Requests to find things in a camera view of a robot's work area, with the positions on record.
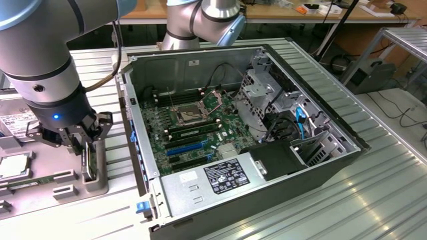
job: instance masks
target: robotic arm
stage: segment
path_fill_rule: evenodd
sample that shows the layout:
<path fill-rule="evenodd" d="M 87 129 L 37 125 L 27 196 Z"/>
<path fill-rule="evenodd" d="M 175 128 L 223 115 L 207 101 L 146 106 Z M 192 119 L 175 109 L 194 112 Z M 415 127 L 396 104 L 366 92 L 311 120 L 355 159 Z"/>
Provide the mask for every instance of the robotic arm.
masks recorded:
<path fill-rule="evenodd" d="M 39 122 L 27 137 L 83 151 L 101 140 L 112 113 L 96 113 L 67 42 L 128 14 L 136 0 L 0 0 L 0 69 Z"/>
<path fill-rule="evenodd" d="M 244 24 L 236 0 L 168 0 L 162 50 L 199 48 L 199 38 L 218 46 L 230 46 Z"/>

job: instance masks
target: circuit board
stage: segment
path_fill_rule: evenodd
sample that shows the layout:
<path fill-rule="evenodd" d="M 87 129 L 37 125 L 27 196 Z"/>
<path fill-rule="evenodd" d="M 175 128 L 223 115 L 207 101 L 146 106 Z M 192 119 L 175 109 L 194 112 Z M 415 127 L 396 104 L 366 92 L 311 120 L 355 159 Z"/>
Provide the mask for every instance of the circuit board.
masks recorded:
<path fill-rule="evenodd" d="M 140 110 L 154 157 L 163 176 L 224 159 L 224 156 L 230 156 L 230 153 L 220 152 L 224 146 L 230 147 L 232 145 L 235 148 L 232 152 L 238 154 L 242 149 L 256 144 L 248 127 L 235 111 L 235 101 L 228 95 L 220 95 L 218 92 L 215 92 L 215 95 L 210 94 L 203 99 L 202 104 L 200 102 L 190 102 L 166 107 L 156 107 L 154 103 L 148 102 L 142 104 Z M 206 133 L 200 132 L 196 137 L 188 139 L 186 134 L 195 133 L 195 127 L 192 126 L 202 126 L 198 131 Z M 180 135 L 184 139 L 174 141 L 175 138 L 171 138 L 171 136 L 178 136 L 174 135 L 175 133 L 168 135 L 166 129 L 172 132 L 183 127 L 188 129 Z M 194 138 L 196 138 L 196 144 L 191 146 L 196 146 L 198 149 L 187 148 L 186 152 L 176 154 L 184 148 L 182 146 L 167 147 Z"/>

